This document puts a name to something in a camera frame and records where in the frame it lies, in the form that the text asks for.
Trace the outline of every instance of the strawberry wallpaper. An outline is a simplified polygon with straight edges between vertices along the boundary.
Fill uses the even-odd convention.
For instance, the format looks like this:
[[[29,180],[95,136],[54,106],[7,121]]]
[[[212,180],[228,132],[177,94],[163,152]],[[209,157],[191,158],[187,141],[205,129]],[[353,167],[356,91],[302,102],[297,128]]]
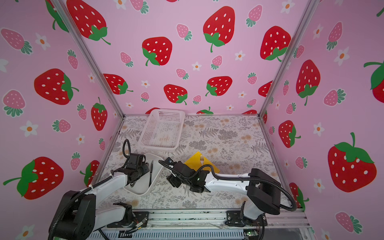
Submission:
[[[379,239],[384,197],[383,1],[323,0],[266,126],[317,239]]]
[[[46,239],[119,118],[50,1],[6,1],[0,33],[2,239]]]
[[[306,0],[67,0],[126,114],[256,113]]]

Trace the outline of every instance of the pink strawberry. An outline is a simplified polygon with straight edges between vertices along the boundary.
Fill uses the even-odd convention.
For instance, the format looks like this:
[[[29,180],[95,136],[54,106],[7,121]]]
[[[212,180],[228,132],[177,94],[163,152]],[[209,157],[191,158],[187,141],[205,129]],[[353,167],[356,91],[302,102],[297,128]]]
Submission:
[[[143,102],[147,102],[149,100],[149,94],[147,92],[143,92],[140,96]]]
[[[343,23],[338,22],[333,27],[332,31],[329,33],[328,42],[327,42],[328,51],[331,51],[337,45],[337,41],[341,38],[342,33],[343,33]]]
[[[80,154],[78,152],[75,152],[72,155],[72,160],[71,160],[71,168],[73,171],[75,171],[78,166],[80,165]]]
[[[132,62],[131,57],[128,54],[126,54],[125,52],[120,53],[120,59],[123,63],[125,63],[125,65],[127,67],[130,67],[130,68],[133,67],[133,62]]]
[[[283,95],[285,96],[285,95],[287,95],[287,93],[288,93],[288,89],[289,89],[289,81],[288,80],[285,80],[285,82],[284,82],[284,87],[283,87]]]
[[[247,82],[251,85],[255,84],[257,80],[256,74],[255,73],[250,73],[248,74],[248,80]]]
[[[291,115],[295,110],[296,110],[296,103],[290,103],[290,104],[288,104],[288,107],[285,110],[285,112],[287,114]]]
[[[193,104],[198,105],[200,102],[201,102],[201,96],[200,95],[196,95],[193,98]]]
[[[307,162],[307,159],[305,159],[304,157],[298,157],[296,158],[296,166],[300,169],[304,169],[304,168],[307,168],[308,166],[308,162]]]
[[[188,73],[184,69],[181,69],[181,68],[176,69],[176,74],[179,78],[182,78],[184,80],[189,78]]]
[[[295,49],[295,52],[293,53],[294,58],[299,58],[304,53],[304,46],[300,45],[298,48]]]
[[[256,101],[257,101],[256,99],[252,99],[251,101],[249,101],[247,104],[247,108],[253,107],[256,104]]]
[[[182,24],[176,26],[177,34],[184,40],[189,41],[192,39],[192,33],[188,30],[188,27]]]
[[[218,55],[214,59],[212,59],[211,68],[213,70],[218,69],[218,67],[223,63],[223,57]]]
[[[104,151],[105,150],[105,141],[103,138],[99,139],[99,145],[100,145],[100,149]]]
[[[62,119],[60,121],[59,120],[54,121],[52,127],[53,127],[53,130],[56,132],[58,131],[66,132],[71,129],[70,123],[67,122],[65,119]]]
[[[24,41],[20,33],[7,28],[1,28],[1,35],[12,48],[28,55],[32,53],[31,45],[29,42]]]
[[[336,106],[336,104],[340,104],[345,100],[346,95],[347,94],[341,88],[337,91],[333,89],[324,97],[324,104],[331,107]]]
[[[272,135],[272,134],[274,134],[274,133],[275,133],[275,127],[274,127],[274,126],[271,126],[271,127],[269,128],[269,134]]]
[[[68,62],[72,66],[73,69],[77,69],[77,66],[79,65],[79,62],[77,61],[76,54],[72,49],[68,50]]]
[[[352,215],[348,215],[345,212],[338,212],[335,214],[335,218],[337,222],[345,228],[345,230],[353,233],[355,231],[357,234],[362,233],[362,226],[359,223],[359,220],[357,220]]]
[[[130,0],[132,7],[136,11],[140,11],[142,14],[146,14],[149,12],[149,6],[147,5],[147,2],[143,2],[143,0]]]
[[[16,90],[10,90],[3,97],[3,103],[5,107],[3,108],[7,115],[11,117],[20,116],[23,114],[23,108],[25,108],[25,101],[20,92]]]
[[[257,5],[252,10],[249,11],[248,18],[246,21],[247,26],[249,28],[251,28],[253,25],[255,25],[256,22],[261,18],[262,11],[263,11],[263,6],[261,6],[261,5]]]
[[[87,110],[84,108],[84,105],[82,104],[77,105],[77,111],[79,111],[79,117],[82,120],[87,119]]]

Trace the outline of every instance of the red strawberry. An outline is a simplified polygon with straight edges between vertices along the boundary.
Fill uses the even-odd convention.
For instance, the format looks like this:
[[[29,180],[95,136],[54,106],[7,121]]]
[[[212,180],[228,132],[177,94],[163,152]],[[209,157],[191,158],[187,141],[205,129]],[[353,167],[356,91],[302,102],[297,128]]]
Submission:
[[[108,112],[104,105],[101,104],[99,97],[98,99],[99,103],[95,103],[91,109],[91,117],[96,130],[101,131],[104,128],[105,122],[107,121]]]
[[[289,187],[291,189],[291,192],[293,194],[293,198],[295,199],[295,202],[297,204],[297,208],[303,208],[303,211],[305,211],[305,204],[304,202],[308,202],[310,199],[307,198],[304,200],[303,193],[301,192],[300,188],[296,185],[296,183],[291,182],[289,184]]]
[[[163,36],[145,39],[142,44],[143,54],[153,65],[163,66],[168,63],[172,53],[171,41]]]
[[[333,27],[332,31],[329,33],[328,42],[327,42],[328,51],[331,51],[337,45],[337,40],[340,39],[342,33],[343,33],[343,23],[338,22]]]
[[[151,114],[152,110],[155,110],[155,109],[160,109],[160,108],[151,108],[145,114]]]
[[[7,115],[11,117],[20,116],[23,114],[23,108],[25,108],[25,101],[20,92],[16,90],[10,90],[3,97],[3,103],[5,107],[3,108]]]
[[[143,92],[143,93],[140,95],[140,97],[141,97],[141,100],[142,100],[143,102],[147,102],[147,101],[149,100],[149,94],[148,94],[147,92]]]
[[[278,132],[280,139],[287,148],[295,144],[295,138],[301,138],[301,136],[296,137],[296,128],[290,120],[280,124]]]
[[[301,98],[306,98],[304,106],[307,105],[308,96],[314,94],[320,83],[320,72],[312,60],[306,60],[301,66],[296,82],[296,92]]]
[[[85,173],[82,173],[80,171],[81,174],[85,175],[84,176],[84,183],[85,183],[85,186],[89,186],[93,180],[93,177],[94,177],[94,174],[96,173],[96,170],[97,168],[99,167],[99,161],[97,160],[93,160],[88,166],[87,168],[85,169]]]
[[[107,36],[107,23],[102,15],[82,0],[67,0],[68,11],[81,35],[94,41]]]
[[[188,92],[185,88],[168,84],[164,86],[164,93],[167,96],[167,99],[172,103],[182,103],[185,102],[187,105],[187,102],[185,101],[188,97]]]
[[[328,152],[328,165],[333,183],[344,192],[353,192],[371,183],[376,177],[376,167],[368,153],[353,145],[341,142]]]
[[[299,58],[304,53],[304,46],[300,45],[298,48],[295,49],[295,52],[293,53],[294,58]]]
[[[123,62],[123,63],[125,63],[125,65],[127,66],[127,67],[133,67],[133,61],[132,61],[132,58],[128,55],[128,54],[126,54],[125,52],[121,52],[120,53],[120,59],[121,59],[121,61]]]
[[[72,66],[73,69],[77,69],[77,66],[79,65],[79,62],[77,61],[76,54],[72,49],[68,50],[68,62]]]
[[[84,105],[82,104],[77,105],[77,111],[79,111],[79,117],[82,120],[87,119],[87,110],[84,108]]]
[[[75,171],[80,165],[80,154],[78,152],[75,152],[72,155],[71,159],[71,168],[73,171]]]
[[[235,11],[229,6],[225,6],[217,10],[204,23],[203,33],[205,40],[211,43],[212,47],[223,46],[227,44],[235,31]]]
[[[335,218],[337,222],[345,228],[345,230],[353,233],[355,231],[357,234],[362,233],[362,225],[360,225],[359,220],[357,220],[354,216],[348,215],[345,212],[338,212],[335,214]]]
[[[192,39],[192,33],[188,30],[188,27],[182,24],[176,26],[177,34],[184,40],[189,41]]]
[[[247,82],[251,85],[255,84],[257,80],[256,74],[255,73],[250,73],[248,74],[248,80]]]
[[[252,100],[250,100],[249,102],[248,102],[248,104],[247,104],[247,108],[251,108],[251,107],[253,107],[255,104],[256,104],[256,99],[252,99]]]
[[[272,85],[272,81],[262,85],[260,88],[259,88],[259,95],[263,96],[263,97],[266,97],[266,95],[268,94],[269,92],[269,89],[271,88],[271,85]]]
[[[296,166],[300,169],[304,169],[304,168],[307,168],[308,166],[308,162],[307,162],[307,159],[305,159],[304,157],[298,157],[296,158]]]
[[[22,170],[22,176],[9,179],[3,185],[20,179],[17,191],[25,199],[33,200],[56,188],[63,180],[62,168],[47,157],[38,157]]]
[[[369,65],[380,65],[371,76],[371,90],[373,96],[384,103],[384,62],[368,62],[364,64],[364,67]]]
[[[143,0],[130,0],[132,7],[136,11],[140,11],[141,14],[147,14],[149,12],[149,6],[147,5],[147,2],[144,2]]]
[[[201,110],[198,111],[196,114],[213,114],[213,112],[211,112],[211,107],[209,107],[208,110]]]
[[[105,150],[105,141],[103,138],[99,139],[99,145],[100,145],[100,149],[104,151]]]
[[[189,78],[188,73],[184,69],[181,69],[181,68],[176,69],[176,74],[179,78],[182,78],[184,80]]]
[[[288,104],[288,107],[285,110],[285,112],[287,114],[291,115],[295,110],[296,110],[296,103],[290,103],[290,104]]]
[[[345,96],[346,93],[343,89],[338,89],[337,91],[333,89],[324,97],[324,104],[333,107],[344,101]]]
[[[283,87],[283,95],[285,96],[285,95],[287,95],[287,93],[288,93],[288,89],[289,89],[289,81],[288,80],[285,80],[285,82],[284,82],[284,87]]]
[[[210,93],[212,96],[221,96],[227,92],[229,87],[232,85],[232,78],[228,76],[214,77],[207,82],[207,94]]]
[[[1,35],[12,48],[28,55],[32,53],[31,45],[28,41],[24,41],[20,33],[7,28],[1,28]]]
[[[60,69],[53,68],[35,79],[35,91],[43,98],[59,105],[68,104],[73,97],[71,80]]]
[[[262,46],[260,48],[260,57],[265,60],[273,60],[283,55],[291,42],[291,35],[279,26],[273,26],[265,33]]]
[[[133,92],[133,90],[128,90],[128,84],[124,78],[115,75],[115,74],[103,74],[109,87],[111,88],[114,94],[124,94],[126,91]]]
[[[262,17],[263,6],[257,5],[248,13],[248,18],[246,20],[247,26],[251,28],[256,22]]]

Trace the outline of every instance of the white flower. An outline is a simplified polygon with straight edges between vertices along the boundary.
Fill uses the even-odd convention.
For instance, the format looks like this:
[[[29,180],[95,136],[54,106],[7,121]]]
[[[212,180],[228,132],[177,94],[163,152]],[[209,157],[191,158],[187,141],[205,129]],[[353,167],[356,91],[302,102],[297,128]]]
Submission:
[[[319,192],[321,193],[321,190],[325,189],[324,185],[321,184],[321,179],[314,178],[313,180],[314,180],[313,187],[317,188],[319,190]]]
[[[292,0],[288,0],[286,2],[282,2],[281,5],[283,8],[281,9],[280,13],[289,13],[290,9],[295,5],[295,3],[293,3]]]
[[[145,88],[148,88],[148,86],[150,86],[148,81],[141,81],[141,85],[144,86]]]
[[[16,240],[26,240],[27,238],[30,238],[33,236],[33,228],[35,225],[33,224],[32,226],[24,226],[22,232],[16,236]]]
[[[244,98],[246,95],[246,93],[244,93],[244,91],[242,91],[241,93],[239,93],[239,98]]]
[[[235,53],[235,56],[236,56],[235,60],[240,60],[240,61],[242,61],[242,60],[243,60],[243,57],[245,56],[245,53],[243,53],[243,51],[240,51],[240,52],[238,52],[238,53]]]
[[[313,39],[315,38],[319,38],[320,37],[320,32],[323,30],[323,26],[320,26],[320,23],[319,23],[319,26],[317,26],[317,28],[315,30],[313,30]]]
[[[38,126],[39,125],[37,125],[37,124],[32,125],[31,121],[28,120],[26,122],[26,126],[21,126],[20,129],[25,131],[24,135],[25,135],[25,137],[28,137],[30,134],[37,135],[36,129],[37,129]]]
[[[49,43],[47,42],[47,37],[46,36],[40,36],[38,33],[36,33],[36,43],[41,45],[41,47],[46,50],[47,48],[49,48],[51,45],[49,45]]]
[[[349,47],[347,47],[344,50],[337,51],[338,56],[333,61],[338,62],[339,66],[341,66],[341,64],[343,63],[344,60],[349,59],[349,55],[347,54],[348,50],[349,50]]]
[[[319,137],[321,136],[321,132],[323,132],[325,130],[323,127],[321,127],[321,122],[317,125],[314,124],[313,127],[314,127],[313,134],[317,133],[317,135],[319,135]]]
[[[195,70],[200,71],[201,65],[198,62],[196,62],[195,64],[192,64],[192,67],[194,71]]]
[[[93,75],[93,73],[89,74],[88,77],[89,77],[89,82],[95,83],[95,76]]]
[[[113,0],[115,3],[116,3],[116,8],[117,9],[124,9],[125,10],[125,3],[127,2],[127,0]]]
[[[84,138],[85,136],[82,136],[81,134],[79,134],[79,137],[76,138],[77,144],[80,145],[84,143]]]
[[[5,59],[0,59],[0,71],[3,71],[3,72],[7,72],[7,70],[5,69],[5,65],[8,64],[8,61],[5,60]]]

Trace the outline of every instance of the yellow board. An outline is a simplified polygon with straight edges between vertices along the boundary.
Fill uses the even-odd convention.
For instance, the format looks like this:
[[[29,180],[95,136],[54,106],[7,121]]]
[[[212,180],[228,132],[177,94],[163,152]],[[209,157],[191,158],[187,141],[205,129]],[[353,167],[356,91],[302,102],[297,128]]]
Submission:
[[[195,153],[190,159],[188,159],[184,164],[188,167],[192,168],[193,170],[197,171],[201,167],[200,162],[200,152]],[[211,161],[209,161],[206,157],[204,157],[204,164],[210,164],[214,167],[215,173],[220,173],[220,170],[213,164]],[[210,167],[205,167],[203,170],[209,170],[211,171]]]

